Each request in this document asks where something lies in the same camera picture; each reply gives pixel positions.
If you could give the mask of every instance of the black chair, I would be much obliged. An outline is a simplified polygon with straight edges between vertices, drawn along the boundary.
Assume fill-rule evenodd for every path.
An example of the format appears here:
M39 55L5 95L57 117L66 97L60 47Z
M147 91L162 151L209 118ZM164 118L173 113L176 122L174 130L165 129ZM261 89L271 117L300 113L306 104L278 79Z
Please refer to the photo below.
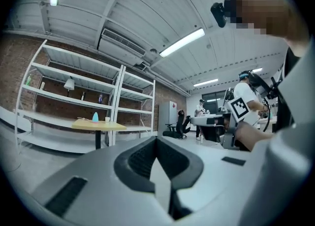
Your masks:
M176 124L176 131L164 131L163 136L173 137L173 138L183 138L187 137L185 134L190 131L190 127L186 129L188 123L190 122L190 116L186 116L184 121L185 113L183 110L178 112L178 120Z

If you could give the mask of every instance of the shelving unit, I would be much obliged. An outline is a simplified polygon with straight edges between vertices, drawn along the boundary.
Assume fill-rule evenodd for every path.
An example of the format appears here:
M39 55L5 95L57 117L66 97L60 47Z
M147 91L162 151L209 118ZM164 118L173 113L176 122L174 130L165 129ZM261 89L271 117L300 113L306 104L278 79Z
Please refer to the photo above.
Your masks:
M44 123L71 128L72 123L75 121L75 119L68 119L68 118L60 118L55 117L52 115L47 115L39 112L34 111L27 111L27 110L18 110L20 116L26 116L35 120L42 121Z
M137 91L132 91L123 88L123 84L135 87L137 89L142 90L142 93L139 93ZM147 87L152 87L152 91L149 95L143 94L143 91ZM114 122L117 121L117 115L118 111L121 112L129 112L129 113L137 113L137 114L149 114L151 115L151 125L150 127L145 127L142 122L142 116L140 117L140 125L139 126L127 126L127 131L147 131L150 132L151 135L153 135L153 124L154 124L154 99L155 99L155 87L156 87L156 81L150 82L148 80L145 80L137 75L131 74L126 71L126 67L124 67L120 85L118 88L118 94L117 94L117 100L115 104L115 111L114 111ZM119 101L120 97L127 97L132 100L141 101L141 110L137 109L129 109L129 108L122 108L119 107ZM142 110L145 101L151 100L152 101L152 109L151 111ZM115 145L116 141L116 132L113 132L113 145Z
M54 67L44 66L37 63L32 63L31 66L36 68L36 70L40 72L44 78L54 81L66 83L66 81L71 78L74 80L74 85L76 87L98 91L104 94L110 94L112 90L115 89L115 85L100 82L74 73L69 73Z
M53 100L72 103L72 104L81 105L81 106L90 107L90 108L107 109L107 110L113 109L113 107L109 106L109 105L99 104L99 103L94 103L94 102L88 102L88 101L82 101L82 100L71 98L71 97L65 97L65 96L61 96L61 95L51 93L48 91L40 90L40 89L31 87L28 85L23 85L22 88L29 90L29 91L33 91L40 96L51 98Z
M145 127L141 120L139 126L128 126L126 131L146 131L152 134L153 132L153 118L154 118L154 97L155 97L155 81L150 82L145 80L137 75L133 75L129 72L126 72L126 67L121 65L120 68L114 67L112 65L106 64L102 61L92 59L90 57L77 54L71 51L67 51L61 48L53 47L46 45L47 40L45 40L40 48L37 50L35 55L33 56L25 74L22 79L22 83L18 92L17 102L16 102L16 125L15 125L15 138L17 146L19 144L19 140L29 142L31 144L35 144L38 146L50 148L53 150L60 150L65 152L76 152L76 153L86 153L94 150L95 146L95 137L93 134L83 134L80 137L75 137L75 139L71 139L73 132L67 131L61 132L66 135L66 137L59 135L60 132L56 134L50 133L46 134L41 130L34 130L33 120L38 120L47 124L56 125L65 128L71 128L72 123L75 119L65 119L57 116L47 115L43 113L38 113L35 111L26 111L20 109L20 99L23 90L34 92L36 95L40 95L43 97L51 98L57 101L67 102L69 104L85 106L89 108L98 108L98 109L106 109L107 116L110 117L111 121L117 121L118 111L120 112L129 112L129 113L137 113L139 115L142 114L150 114L151 126ZM44 51L49 57L49 62L47 65L41 65L35 62L36 57L39 52ZM91 79L86 76L81 76L75 73L67 72L62 69L57 69L49 66L50 63L60 64L62 66L70 67L76 70L83 71L88 74L97 75L102 78L110 79L112 84L105 83L102 81L98 81L95 79ZM47 78L50 80L58 81L61 83L65 83L69 78L74 80L75 87L80 87L84 89L88 89L91 91L100 92L102 94L109 94L108 104L98 104L94 102L84 101L81 99L75 99L71 97L62 96L59 94L55 94L49 91L41 90L35 87L31 87L26 85L26 78L29 73L33 70L37 70L42 78ZM134 87L138 91L133 91L130 89L124 88L124 85L128 85ZM143 90L147 87L152 87L152 92L149 95L143 93ZM121 108L119 106L120 98L127 98L131 100L136 100L141 102L141 110L136 109L128 109ZM152 110L145 111L142 110L144 103L148 100L152 101ZM32 131L25 133L18 133L18 116L26 116L32 119ZM108 136L104 136L107 141L107 145L115 145L116 140L116 132L112 131L108 133Z

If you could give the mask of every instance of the window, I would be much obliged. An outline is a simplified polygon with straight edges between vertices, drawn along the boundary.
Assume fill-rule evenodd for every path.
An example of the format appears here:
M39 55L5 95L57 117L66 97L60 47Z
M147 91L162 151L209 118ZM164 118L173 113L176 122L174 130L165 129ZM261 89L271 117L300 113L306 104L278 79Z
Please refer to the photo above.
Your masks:
M218 112L218 108L220 106L223 106L224 95L225 95L225 90L202 95L202 99L205 100L203 107L206 110L209 110L211 114L216 114Z

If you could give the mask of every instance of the ceiling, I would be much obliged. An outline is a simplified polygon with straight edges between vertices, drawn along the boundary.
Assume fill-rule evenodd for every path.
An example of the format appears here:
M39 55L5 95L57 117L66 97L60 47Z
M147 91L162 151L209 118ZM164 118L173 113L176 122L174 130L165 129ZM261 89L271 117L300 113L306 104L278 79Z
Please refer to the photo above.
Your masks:
M218 28L210 8L223 0L17 0L7 20L7 32L22 32L102 51L129 66L116 49L100 50L102 30L110 29L146 51L137 67L183 95L210 93L235 85L238 74L262 67L262 78L273 76L283 63L287 45L274 37ZM159 52L189 33L206 35L162 58ZM198 82L218 78L195 88Z

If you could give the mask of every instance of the small item on shelf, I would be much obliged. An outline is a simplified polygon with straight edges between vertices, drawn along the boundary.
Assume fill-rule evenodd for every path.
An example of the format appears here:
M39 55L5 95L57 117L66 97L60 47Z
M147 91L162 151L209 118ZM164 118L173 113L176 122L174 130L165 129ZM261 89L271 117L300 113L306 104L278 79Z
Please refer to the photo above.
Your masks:
M32 76L32 75L30 74L30 75L28 76L28 79L26 80L26 85L27 85L27 86L29 86L30 83L31 83L31 79L32 79L31 76Z
M44 89L44 87L45 87L45 83L44 83L44 82L42 82L42 83L41 83L41 85L40 85L40 90L43 90L43 89Z
M103 94L99 94L98 103L102 104L103 101Z
M74 80L71 77L64 84L64 88L68 90L67 97L69 97L69 91L74 90Z
M81 96L81 100L83 101L84 100L84 98L85 98L85 92L83 91L83 93L82 93L82 96Z
M98 123L98 113L97 112L94 113L93 118L92 118L92 122Z

